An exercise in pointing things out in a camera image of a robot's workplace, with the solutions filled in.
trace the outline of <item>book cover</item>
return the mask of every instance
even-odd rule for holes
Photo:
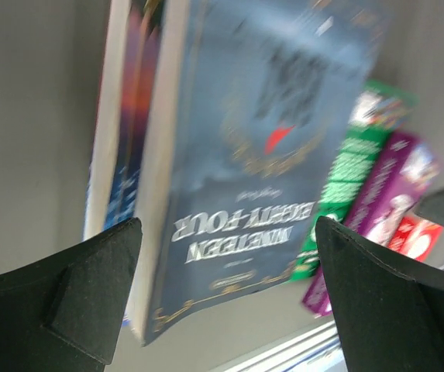
[[[318,267],[315,224],[324,215],[341,222],[385,146],[416,103],[414,96],[379,81],[368,81],[349,120],[350,127],[322,191],[318,212],[291,280],[310,277]]]
[[[167,131],[173,107],[174,135],[148,133],[151,178],[139,185],[145,240],[131,320],[144,343],[290,277],[387,25],[365,4],[167,3],[151,121]],[[171,169],[149,163],[154,144],[172,152]],[[162,215],[154,195],[164,183]]]
[[[425,193],[439,173],[431,150],[417,136],[394,132],[375,163],[344,226],[381,246],[387,246],[402,217]],[[317,270],[303,303],[311,311],[332,312],[323,273]]]

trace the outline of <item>book spine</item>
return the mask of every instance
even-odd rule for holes
[[[143,222],[143,241],[127,310],[131,330],[143,345],[147,344],[152,303],[161,290],[155,278],[164,272],[159,265],[159,255],[177,137],[181,71],[191,0],[163,1],[158,3],[157,9],[160,6],[164,21],[151,100],[152,125],[147,131],[134,213]]]
[[[125,57],[130,10],[127,1],[111,1],[103,61],[102,81],[96,115],[95,138],[85,200],[83,239],[99,234],[104,225],[111,178],[110,158],[116,157],[122,97],[122,67]]]
[[[377,223],[376,217],[383,215],[383,210],[387,210],[384,200],[389,199],[388,189],[401,177],[401,169],[417,142],[418,139],[407,133],[392,134],[344,221],[344,226],[363,236],[371,230],[371,227]],[[325,316],[332,313],[332,306],[326,286],[321,283],[325,283],[325,278],[320,270],[305,294],[303,303],[316,314]]]
[[[310,277],[318,266],[315,224],[324,215],[341,222],[347,215],[378,158],[391,131],[351,126],[322,192],[311,232],[291,276],[292,281]]]
[[[133,217],[160,48],[158,28],[132,7],[123,68],[119,151],[104,228]]]

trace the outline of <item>book illustration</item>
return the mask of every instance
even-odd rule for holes
[[[86,195],[85,239],[134,215],[160,51],[163,3],[153,3],[134,0],[130,8],[117,5],[121,13],[112,17],[120,24],[110,26],[119,30],[109,33],[108,43],[120,44],[120,48],[113,48],[105,56],[105,66],[107,59],[116,66],[115,79],[102,87],[100,97],[99,110],[104,113],[98,115],[96,126]],[[126,17],[126,25],[121,16]],[[111,52],[119,55],[120,61],[116,55],[110,57]],[[129,306],[125,322],[129,320]]]
[[[398,195],[392,198],[390,208],[373,222],[373,228],[365,234],[365,238],[385,246],[395,233],[402,216],[414,204],[409,195]]]
[[[414,95],[401,89],[370,80],[358,97],[351,116],[355,126],[399,129],[417,103]]]
[[[425,190],[439,172],[439,164],[424,144],[416,147],[401,169],[401,175],[420,190]]]
[[[148,132],[136,204],[144,244],[131,323],[144,344],[288,280],[373,66],[377,18],[356,24],[300,0],[167,3],[150,116],[163,132]],[[161,149],[161,167],[149,166]]]
[[[320,267],[316,271],[316,280],[311,283],[310,288],[302,299],[302,304],[320,316],[327,316],[332,312],[325,277]]]
[[[423,262],[432,251],[443,228],[413,212],[402,219],[387,248]]]

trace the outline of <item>black foam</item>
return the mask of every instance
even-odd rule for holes
[[[103,371],[139,256],[138,219],[0,275],[0,372]]]
[[[316,236],[349,370],[444,371],[444,271],[324,217]]]

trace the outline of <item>gold ornamental border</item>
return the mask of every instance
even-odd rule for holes
[[[222,296],[225,296],[225,295],[228,295],[228,294],[231,294],[231,293],[235,293],[235,292],[238,292],[238,291],[242,291],[242,290],[247,289],[247,288],[256,287],[257,285],[272,284],[272,283],[275,283],[276,281],[281,281],[283,279],[289,278],[291,276],[292,269],[293,269],[295,263],[296,263],[295,260],[290,262],[288,264],[287,268],[278,277],[264,277],[258,283],[249,284],[249,285],[247,285],[245,287],[241,287],[238,284],[229,285],[228,287],[225,287],[220,294],[216,294],[214,296],[203,298],[203,299],[197,300],[197,301],[192,300],[192,299],[191,300],[187,300],[184,303],[184,306],[182,306],[182,308],[180,310],[176,311],[172,315],[161,315],[161,313],[163,312],[163,308],[158,308],[154,312],[154,315],[153,315],[153,320],[155,321],[155,325],[153,327],[153,331],[154,332],[160,332],[167,323],[172,322],[173,320],[175,320],[180,315],[182,315],[185,312],[187,312],[189,309],[191,309],[196,304],[200,304],[202,302],[210,301],[210,300],[213,300],[215,298],[220,298]]]

